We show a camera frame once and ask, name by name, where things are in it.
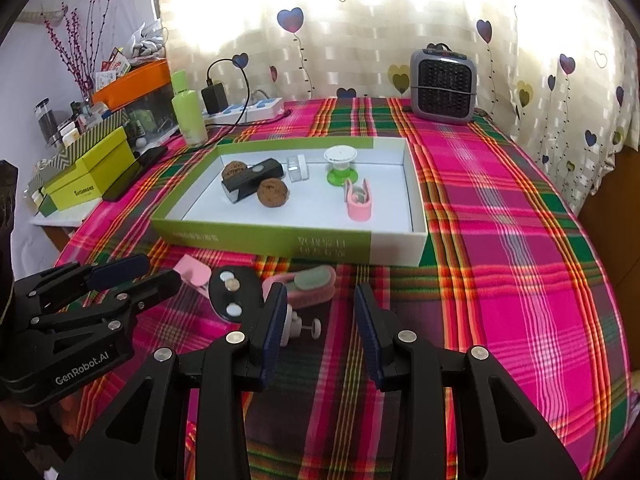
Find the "pink flower branches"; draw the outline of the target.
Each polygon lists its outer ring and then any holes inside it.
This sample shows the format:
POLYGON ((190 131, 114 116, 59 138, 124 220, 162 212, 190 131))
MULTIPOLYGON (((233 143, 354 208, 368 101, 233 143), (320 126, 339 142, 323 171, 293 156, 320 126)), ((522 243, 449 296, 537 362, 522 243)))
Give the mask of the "pink flower branches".
POLYGON ((55 52, 84 98, 96 91, 94 76, 113 1, 89 0, 84 18, 78 8, 64 2, 56 11, 39 13, 55 52))

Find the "black power adapter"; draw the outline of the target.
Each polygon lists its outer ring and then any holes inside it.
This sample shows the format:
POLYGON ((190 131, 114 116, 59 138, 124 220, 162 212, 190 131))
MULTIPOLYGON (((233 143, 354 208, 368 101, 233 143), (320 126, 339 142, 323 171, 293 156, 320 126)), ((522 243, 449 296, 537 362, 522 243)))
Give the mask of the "black power adapter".
POLYGON ((222 82, 208 84, 202 89, 201 96, 209 115, 221 113, 229 106, 227 93, 222 82))

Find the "green and white tray box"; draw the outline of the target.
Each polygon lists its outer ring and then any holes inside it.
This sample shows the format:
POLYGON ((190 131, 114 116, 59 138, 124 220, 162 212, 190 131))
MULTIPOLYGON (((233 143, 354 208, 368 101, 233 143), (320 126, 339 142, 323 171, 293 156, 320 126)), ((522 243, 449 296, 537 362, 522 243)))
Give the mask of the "green and white tray box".
POLYGON ((160 202, 151 217, 169 244, 242 252, 258 256, 309 259, 374 266, 418 266, 428 229, 423 193, 409 144, 401 138, 308 136, 218 144, 160 202), (350 218, 345 192, 330 185, 324 153, 351 146, 356 155, 357 191, 371 193, 366 221, 350 218), (256 195, 232 202, 221 173, 229 162, 253 167, 268 158, 287 167, 305 159, 308 177, 284 181, 288 199, 264 206, 256 195))

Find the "white mushroom knob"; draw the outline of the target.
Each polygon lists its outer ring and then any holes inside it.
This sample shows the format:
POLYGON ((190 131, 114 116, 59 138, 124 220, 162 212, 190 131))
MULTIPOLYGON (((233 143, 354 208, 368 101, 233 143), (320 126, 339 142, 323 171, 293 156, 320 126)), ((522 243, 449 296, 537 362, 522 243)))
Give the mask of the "white mushroom knob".
POLYGON ((286 347, 291 339, 299 338, 303 332, 308 332, 312 339, 318 339, 322 334, 322 324, 320 320, 314 318, 309 325, 305 325, 303 319, 297 312, 291 306, 288 306, 280 346, 286 347))

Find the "pink clip with green pad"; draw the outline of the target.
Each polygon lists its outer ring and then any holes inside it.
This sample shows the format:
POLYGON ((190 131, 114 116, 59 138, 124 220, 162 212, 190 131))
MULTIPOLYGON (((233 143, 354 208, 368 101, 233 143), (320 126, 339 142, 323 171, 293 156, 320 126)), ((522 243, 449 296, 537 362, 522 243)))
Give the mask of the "pink clip with green pad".
POLYGON ((285 286, 288 304, 305 309, 331 301, 336 292, 336 272, 333 266, 322 264, 303 271, 273 275, 262 282, 262 296, 267 298, 273 284, 285 286))

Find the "white green suction cup holder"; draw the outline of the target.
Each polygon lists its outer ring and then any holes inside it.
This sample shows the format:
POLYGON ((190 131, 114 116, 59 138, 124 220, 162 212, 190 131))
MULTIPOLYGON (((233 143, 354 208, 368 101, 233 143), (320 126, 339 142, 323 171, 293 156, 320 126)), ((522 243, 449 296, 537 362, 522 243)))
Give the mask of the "white green suction cup holder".
POLYGON ((358 181, 358 172, 352 166, 357 158, 357 150, 349 145, 334 145, 323 153, 324 160, 330 165, 326 180, 330 185, 343 186, 349 180, 358 181))

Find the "yellow-green shoe box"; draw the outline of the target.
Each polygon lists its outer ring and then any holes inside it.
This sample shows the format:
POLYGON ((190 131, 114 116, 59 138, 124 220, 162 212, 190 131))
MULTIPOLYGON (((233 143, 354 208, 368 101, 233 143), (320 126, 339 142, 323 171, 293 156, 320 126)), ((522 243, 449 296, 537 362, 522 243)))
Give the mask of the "yellow-green shoe box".
POLYGON ((133 163, 126 131, 119 127, 49 181, 44 195, 57 210, 75 207, 102 197, 133 163))

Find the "brown walnut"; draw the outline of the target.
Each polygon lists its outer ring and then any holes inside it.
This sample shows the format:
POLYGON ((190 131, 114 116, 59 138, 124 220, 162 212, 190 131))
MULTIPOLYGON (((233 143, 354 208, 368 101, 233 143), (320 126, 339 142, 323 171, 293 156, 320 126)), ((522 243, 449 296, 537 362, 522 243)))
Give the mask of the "brown walnut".
POLYGON ((288 187, 279 178, 265 179, 258 186, 257 197, 262 206, 282 207, 288 201, 288 187))
POLYGON ((237 176, 238 174, 242 174, 242 172, 244 172, 245 170, 247 170, 247 164, 245 162, 232 160, 232 162, 229 162, 226 166, 224 166, 224 169, 221 173, 221 179, 224 181, 229 180, 237 176))

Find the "black round disc holder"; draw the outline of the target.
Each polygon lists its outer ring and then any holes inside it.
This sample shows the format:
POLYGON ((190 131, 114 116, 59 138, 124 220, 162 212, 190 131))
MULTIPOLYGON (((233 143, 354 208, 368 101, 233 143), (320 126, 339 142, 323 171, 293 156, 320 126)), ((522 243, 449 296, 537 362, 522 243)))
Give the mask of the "black round disc holder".
POLYGON ((242 324, 264 305, 262 281, 251 266, 221 266, 212 271, 208 298, 216 315, 242 324))

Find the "black flashlight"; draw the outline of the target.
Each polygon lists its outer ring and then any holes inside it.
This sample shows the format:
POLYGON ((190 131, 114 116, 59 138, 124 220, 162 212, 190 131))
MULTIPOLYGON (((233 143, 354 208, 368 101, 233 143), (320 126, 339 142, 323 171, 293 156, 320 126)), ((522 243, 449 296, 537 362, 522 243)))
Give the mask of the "black flashlight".
POLYGON ((221 185, 231 203, 237 203, 255 194, 260 182, 269 178, 280 178, 284 175, 283 167, 274 158, 267 158, 253 166, 247 165, 247 170, 229 179, 222 180, 221 185))

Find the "pink U-shaped clip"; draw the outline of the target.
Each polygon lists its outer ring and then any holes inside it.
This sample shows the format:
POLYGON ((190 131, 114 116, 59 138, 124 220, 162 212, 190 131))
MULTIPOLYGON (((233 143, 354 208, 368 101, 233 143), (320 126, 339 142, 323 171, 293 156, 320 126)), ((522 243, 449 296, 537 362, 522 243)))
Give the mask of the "pink U-shaped clip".
POLYGON ((372 214, 372 195, 369 182, 363 180, 360 185, 346 179, 344 182, 344 202, 349 219, 367 222, 372 214))

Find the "striped gift box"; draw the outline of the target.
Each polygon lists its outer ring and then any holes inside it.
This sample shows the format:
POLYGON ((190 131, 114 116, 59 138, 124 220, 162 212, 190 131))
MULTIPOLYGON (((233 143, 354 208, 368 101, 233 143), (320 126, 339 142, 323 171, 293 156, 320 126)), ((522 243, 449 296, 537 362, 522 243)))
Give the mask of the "striped gift box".
POLYGON ((29 192, 29 194, 32 194, 40 188, 43 188, 58 174, 67 168, 70 168, 78 158, 84 156, 109 134, 117 128, 125 125, 128 120, 129 115, 126 110, 118 110, 106 119, 102 120, 99 124, 96 124, 87 130, 77 140, 70 144, 70 146, 63 148, 62 151, 58 152, 58 154, 52 158, 46 159, 44 166, 39 169, 32 177, 32 180, 28 182, 26 191, 29 192))

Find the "white blue power strip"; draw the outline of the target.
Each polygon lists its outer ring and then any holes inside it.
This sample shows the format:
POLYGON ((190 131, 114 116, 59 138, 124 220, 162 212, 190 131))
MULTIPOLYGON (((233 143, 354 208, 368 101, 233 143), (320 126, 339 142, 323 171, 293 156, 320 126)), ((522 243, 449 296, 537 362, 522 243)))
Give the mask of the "white blue power strip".
POLYGON ((245 125, 252 122, 273 120, 282 116, 285 112, 284 102, 281 98, 262 99, 254 104, 230 105, 217 114, 203 114, 206 125, 245 125))

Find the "plaid bedspread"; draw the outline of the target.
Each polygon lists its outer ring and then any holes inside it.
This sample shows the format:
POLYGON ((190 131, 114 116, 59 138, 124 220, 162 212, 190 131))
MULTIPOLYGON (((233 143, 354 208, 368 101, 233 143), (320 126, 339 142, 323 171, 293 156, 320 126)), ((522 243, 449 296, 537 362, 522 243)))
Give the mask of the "plaid bedspread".
POLYGON ((584 229, 530 158, 485 118, 454 127, 414 118, 398 99, 291 103, 285 118, 219 142, 292 136, 401 136, 425 202, 428 239, 414 268, 337 270, 316 310, 318 340, 280 354, 268 389, 244 396, 256 479, 385 479, 398 395, 375 389, 352 315, 368 281, 378 303, 439 347, 486 347, 594 479, 634 420, 623 323, 584 229))

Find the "orange storage box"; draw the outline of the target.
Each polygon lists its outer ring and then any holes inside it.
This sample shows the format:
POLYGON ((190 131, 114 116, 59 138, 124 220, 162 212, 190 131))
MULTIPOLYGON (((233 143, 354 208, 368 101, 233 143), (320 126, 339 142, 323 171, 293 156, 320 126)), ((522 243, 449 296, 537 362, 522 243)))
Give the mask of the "orange storage box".
POLYGON ((170 73, 168 63, 163 58, 141 65, 117 78, 96 92, 92 96, 92 102, 103 103, 109 110, 119 110, 166 84, 170 84, 170 73))

